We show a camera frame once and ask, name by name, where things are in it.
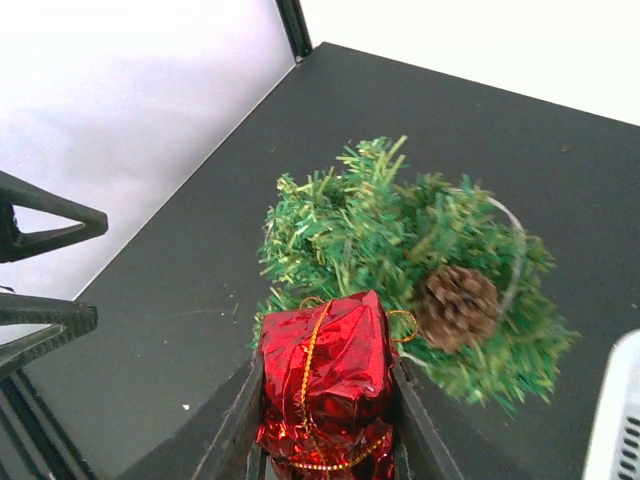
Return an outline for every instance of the white basket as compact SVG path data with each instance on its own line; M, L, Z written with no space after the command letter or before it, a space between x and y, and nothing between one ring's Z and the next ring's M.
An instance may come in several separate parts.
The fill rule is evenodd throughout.
M640 480L640 330L614 345L583 480Z

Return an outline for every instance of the white backdrop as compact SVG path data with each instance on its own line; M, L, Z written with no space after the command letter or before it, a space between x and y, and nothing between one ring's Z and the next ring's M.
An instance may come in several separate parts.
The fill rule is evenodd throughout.
M106 212L110 229L0 265L0 285L71 299L294 61L273 0L17 3L0 16L0 169Z
M301 0L344 45L640 125L637 0Z

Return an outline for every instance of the black table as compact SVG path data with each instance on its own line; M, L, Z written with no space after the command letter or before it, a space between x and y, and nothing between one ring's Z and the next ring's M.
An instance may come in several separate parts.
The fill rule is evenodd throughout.
M559 268L545 289L583 334L552 405L529 399L512 419L451 403L442 428L468 420L531 477L579 478L609 349L640 326L640 128L329 44L87 288L98 331L27 369L100 478L171 437L249 355L276 178L331 165L349 140L401 134L407 178L483 179L546 240Z

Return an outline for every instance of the pine cone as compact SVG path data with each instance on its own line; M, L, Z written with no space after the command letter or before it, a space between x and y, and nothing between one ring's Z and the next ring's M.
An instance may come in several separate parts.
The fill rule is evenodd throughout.
M429 343L448 353L496 330L498 291L478 270L445 267L425 276L416 289L416 320Z

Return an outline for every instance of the red foil wrapping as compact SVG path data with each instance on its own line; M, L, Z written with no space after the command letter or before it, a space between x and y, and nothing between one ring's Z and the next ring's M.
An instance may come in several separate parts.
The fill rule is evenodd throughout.
M267 315L259 351L265 385L257 442L278 478L393 478L393 357L375 292Z

